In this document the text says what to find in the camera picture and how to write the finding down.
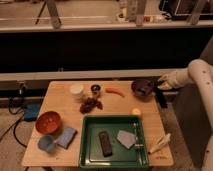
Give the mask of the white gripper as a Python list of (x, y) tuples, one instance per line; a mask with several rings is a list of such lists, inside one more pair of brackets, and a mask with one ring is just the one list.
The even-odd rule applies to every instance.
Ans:
[(177, 82), (176, 73), (171, 72), (168, 74), (162, 75), (157, 82), (159, 83), (148, 83), (148, 87), (150, 90), (161, 89), (161, 90), (171, 90), (179, 87)]

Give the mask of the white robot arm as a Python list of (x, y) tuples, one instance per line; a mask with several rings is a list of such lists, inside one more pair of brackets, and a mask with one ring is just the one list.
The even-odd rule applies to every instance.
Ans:
[(162, 75), (157, 83), (160, 90), (181, 88), (187, 84), (198, 87), (211, 126), (211, 136), (205, 149), (201, 171), (213, 171), (213, 65), (202, 59), (195, 59), (187, 68)]

